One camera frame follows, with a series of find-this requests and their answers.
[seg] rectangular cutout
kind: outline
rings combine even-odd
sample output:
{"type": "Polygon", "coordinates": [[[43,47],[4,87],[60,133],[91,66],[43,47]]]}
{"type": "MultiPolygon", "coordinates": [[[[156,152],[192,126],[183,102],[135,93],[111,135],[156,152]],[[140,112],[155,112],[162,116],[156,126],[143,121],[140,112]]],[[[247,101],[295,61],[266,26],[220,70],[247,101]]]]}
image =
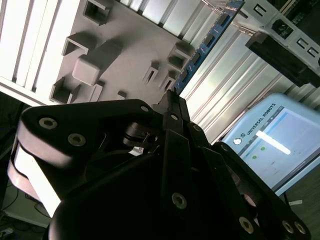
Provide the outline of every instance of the rectangular cutout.
{"type": "Polygon", "coordinates": [[[255,7],[253,8],[253,10],[259,14],[261,17],[264,16],[264,14],[267,12],[261,5],[257,4],[255,5],[255,7]]]}
{"type": "Polygon", "coordinates": [[[99,3],[96,1],[91,2],[90,0],[87,0],[83,15],[93,21],[96,25],[101,26],[107,23],[110,9],[108,9],[105,5],[98,4],[99,3]]]}
{"type": "Polygon", "coordinates": [[[216,24],[220,25],[221,27],[224,27],[228,21],[228,19],[230,18],[230,16],[226,13],[223,13],[221,15],[221,17],[219,17],[218,21],[216,22],[216,24]]]}
{"type": "Polygon", "coordinates": [[[294,31],[284,21],[282,21],[282,19],[276,20],[272,24],[272,29],[283,39],[287,39],[291,35],[291,33],[294,31]]]}
{"type": "Polygon", "coordinates": [[[307,43],[305,40],[303,40],[302,38],[300,38],[297,42],[296,42],[300,47],[302,47],[303,49],[305,49],[307,45],[309,45],[309,43],[307,43]]]}
{"type": "Polygon", "coordinates": [[[188,76],[188,70],[186,69],[181,74],[182,82],[184,82],[186,80],[187,76],[188,76]]]}
{"type": "Polygon", "coordinates": [[[193,64],[196,65],[196,64],[199,62],[199,60],[200,60],[200,53],[196,52],[196,53],[193,55],[193,57],[192,57],[191,60],[192,60],[193,64]]]}
{"type": "Polygon", "coordinates": [[[165,85],[164,89],[167,91],[170,88],[171,84],[172,84],[172,81],[169,80],[168,83],[165,85]]]}
{"type": "Polygon", "coordinates": [[[215,37],[212,34],[209,34],[205,40],[203,41],[204,45],[206,45],[208,48],[210,47],[210,45],[214,42],[215,37]]]}
{"type": "Polygon", "coordinates": [[[312,57],[316,57],[316,55],[319,54],[319,52],[317,50],[315,50],[313,47],[310,47],[308,50],[308,54],[310,54],[312,57]]]}
{"type": "Polygon", "coordinates": [[[146,79],[146,83],[147,83],[147,84],[150,82],[150,80],[151,80],[152,76],[154,75],[154,73],[155,73],[155,71],[151,70],[148,78],[146,79]]]}

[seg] square hole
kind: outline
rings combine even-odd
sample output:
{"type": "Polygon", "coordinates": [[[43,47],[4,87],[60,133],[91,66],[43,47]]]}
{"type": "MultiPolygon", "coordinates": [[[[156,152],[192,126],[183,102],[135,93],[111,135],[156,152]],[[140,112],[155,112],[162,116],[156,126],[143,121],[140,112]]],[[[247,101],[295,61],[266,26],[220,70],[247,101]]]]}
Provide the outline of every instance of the square hole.
{"type": "Polygon", "coordinates": [[[93,21],[98,26],[107,23],[109,9],[102,9],[95,5],[94,3],[87,1],[84,7],[83,15],[93,21]]]}
{"type": "Polygon", "coordinates": [[[267,12],[267,10],[265,10],[261,5],[257,4],[255,5],[255,7],[253,8],[253,10],[259,14],[261,17],[264,16],[264,14],[267,12]]]}
{"type": "Polygon", "coordinates": [[[224,27],[229,18],[230,18],[230,16],[228,14],[223,13],[221,15],[221,17],[219,17],[219,19],[218,19],[218,21],[216,23],[219,24],[221,27],[224,27]]]}
{"type": "Polygon", "coordinates": [[[272,24],[272,29],[283,39],[287,39],[290,36],[290,34],[294,31],[284,21],[282,21],[282,19],[276,20],[272,24]]]}
{"type": "Polygon", "coordinates": [[[185,80],[187,79],[187,76],[188,76],[188,70],[185,69],[182,73],[181,73],[181,78],[182,78],[182,82],[184,83],[185,80]]]}
{"type": "Polygon", "coordinates": [[[313,47],[310,47],[308,50],[308,54],[310,54],[312,57],[316,57],[316,55],[319,54],[319,52],[317,50],[315,50],[313,47]]]}
{"type": "Polygon", "coordinates": [[[307,47],[307,45],[309,45],[304,39],[300,38],[298,41],[296,41],[296,43],[302,47],[303,49],[305,49],[307,47]]]}
{"type": "Polygon", "coordinates": [[[199,62],[199,60],[200,60],[200,54],[198,53],[198,52],[196,52],[194,55],[193,55],[193,57],[192,57],[192,62],[193,62],[193,64],[194,65],[196,65],[198,62],[199,62]]]}
{"type": "Polygon", "coordinates": [[[209,34],[205,40],[204,40],[204,45],[206,45],[208,48],[210,47],[210,45],[214,42],[216,38],[212,35],[212,34],[209,34]]]}

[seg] white panel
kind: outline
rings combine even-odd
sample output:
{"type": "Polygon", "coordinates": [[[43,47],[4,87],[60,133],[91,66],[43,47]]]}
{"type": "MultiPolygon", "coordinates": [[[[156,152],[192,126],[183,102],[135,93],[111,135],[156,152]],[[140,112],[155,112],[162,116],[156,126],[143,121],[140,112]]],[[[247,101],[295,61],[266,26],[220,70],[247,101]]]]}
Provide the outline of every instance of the white panel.
{"type": "Polygon", "coordinates": [[[143,0],[132,0],[130,4],[130,8],[134,11],[138,11],[143,0]]]}
{"type": "Polygon", "coordinates": [[[179,36],[200,2],[201,0],[178,0],[163,28],[179,36]]]}
{"type": "Polygon", "coordinates": [[[320,105],[320,87],[317,88],[306,100],[302,102],[310,108],[315,108],[320,105]]]}
{"type": "Polygon", "coordinates": [[[239,91],[243,83],[246,82],[250,75],[250,72],[254,72],[255,69],[259,68],[258,63],[260,63],[260,59],[255,54],[250,54],[249,51],[247,51],[247,53],[249,53],[249,56],[245,59],[244,63],[240,67],[238,67],[234,74],[232,74],[231,76],[227,75],[227,79],[222,79],[222,81],[216,83],[216,88],[212,89],[213,96],[210,96],[209,102],[203,103],[203,105],[205,103],[207,104],[204,105],[202,109],[199,109],[200,111],[198,114],[195,114],[191,117],[192,121],[200,123],[208,114],[208,112],[217,104],[219,104],[219,101],[221,101],[223,98],[225,99],[226,96],[232,98],[235,92],[239,91]]]}
{"type": "Polygon", "coordinates": [[[292,81],[290,81],[285,76],[281,76],[278,82],[270,89],[272,93],[284,93],[293,85],[292,81]]]}
{"type": "Polygon", "coordinates": [[[238,50],[244,48],[244,44],[248,39],[249,37],[246,35],[238,37],[232,46],[228,48],[220,61],[210,71],[201,86],[198,87],[194,94],[187,100],[190,116],[192,116],[195,113],[195,110],[208,99],[210,94],[218,86],[219,82],[223,80],[234,65],[242,58],[244,52],[240,52],[239,54],[238,50]]]}
{"type": "Polygon", "coordinates": [[[210,73],[212,68],[217,64],[219,58],[224,54],[230,45],[234,42],[235,38],[238,37],[239,32],[236,27],[230,26],[222,35],[220,40],[214,46],[213,50],[209,53],[207,58],[201,64],[199,69],[195,72],[194,76],[191,78],[190,82],[187,84],[181,97],[188,100],[192,92],[198,87],[198,84],[203,81],[206,76],[210,73]]]}
{"type": "Polygon", "coordinates": [[[205,5],[189,27],[188,31],[185,33],[183,40],[190,43],[211,13],[212,10],[205,5]]]}
{"type": "Polygon", "coordinates": [[[211,124],[205,130],[208,141],[212,143],[216,137],[223,131],[255,97],[263,91],[278,75],[270,65],[265,63],[265,68],[250,81],[248,85],[233,99],[232,104],[223,108],[215,118],[212,118],[211,124]]]}
{"type": "Polygon", "coordinates": [[[57,80],[63,60],[61,53],[66,37],[71,34],[79,3],[80,0],[63,0],[60,3],[37,79],[36,93],[43,98],[49,98],[52,85],[57,80]]]}
{"type": "Polygon", "coordinates": [[[199,122],[200,127],[207,130],[212,121],[219,118],[220,114],[222,114],[225,109],[231,107],[233,104],[236,104],[235,98],[237,98],[237,96],[241,94],[244,89],[246,89],[248,84],[255,79],[256,74],[259,73],[265,66],[266,63],[257,58],[252,66],[245,71],[245,73],[234,83],[234,85],[223,95],[223,97],[216,102],[215,106],[211,108],[210,112],[199,122]]]}
{"type": "Polygon", "coordinates": [[[120,3],[128,6],[131,3],[131,0],[120,0],[120,3]]]}
{"type": "Polygon", "coordinates": [[[25,86],[26,83],[31,58],[36,47],[37,37],[45,13],[46,5],[46,0],[35,0],[33,3],[16,77],[16,84],[20,86],[25,86]]]}
{"type": "Polygon", "coordinates": [[[296,94],[292,94],[291,92],[288,94],[289,97],[291,97],[292,99],[296,100],[296,101],[300,101],[302,98],[304,98],[312,89],[315,89],[314,86],[312,86],[310,83],[309,84],[305,84],[302,87],[297,89],[297,93],[296,94]]]}
{"type": "Polygon", "coordinates": [[[151,20],[155,24],[160,23],[160,20],[166,12],[171,0],[149,0],[142,15],[151,20]]]}
{"type": "Polygon", "coordinates": [[[55,104],[48,97],[42,98],[35,92],[26,90],[24,87],[3,77],[0,77],[0,91],[32,107],[55,104]]]}
{"type": "Polygon", "coordinates": [[[0,39],[0,76],[12,80],[29,8],[29,0],[8,0],[0,39]]]}
{"type": "Polygon", "coordinates": [[[52,25],[52,21],[56,12],[57,4],[58,0],[50,0],[45,7],[39,34],[36,39],[36,46],[32,54],[32,60],[24,86],[28,90],[31,90],[34,86],[34,82],[36,80],[37,72],[41,64],[41,59],[49,36],[50,27],[52,25]]]}

